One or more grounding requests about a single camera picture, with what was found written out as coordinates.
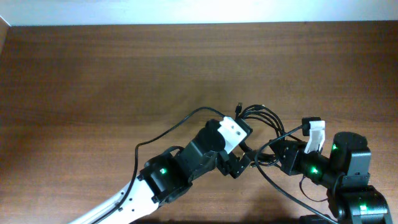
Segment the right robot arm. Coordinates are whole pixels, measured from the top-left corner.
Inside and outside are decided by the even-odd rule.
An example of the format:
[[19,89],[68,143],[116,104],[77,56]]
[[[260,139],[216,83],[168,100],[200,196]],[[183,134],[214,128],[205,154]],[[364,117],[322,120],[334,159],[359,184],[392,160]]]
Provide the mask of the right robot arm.
[[392,223],[385,197],[369,184],[371,151],[367,139],[352,132],[334,135],[331,154],[305,153],[304,141],[279,140],[270,148],[287,175],[302,174],[324,186],[338,223]]

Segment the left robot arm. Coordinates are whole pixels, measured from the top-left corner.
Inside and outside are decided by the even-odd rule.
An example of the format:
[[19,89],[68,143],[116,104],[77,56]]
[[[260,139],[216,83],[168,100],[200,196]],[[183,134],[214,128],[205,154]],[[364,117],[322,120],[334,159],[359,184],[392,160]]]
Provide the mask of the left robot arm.
[[187,146],[172,146],[149,159],[133,183],[74,222],[132,223],[172,203],[190,189],[195,179],[214,169],[238,178],[251,158],[247,154],[239,158],[233,149],[251,133],[252,128],[240,118],[209,120]]

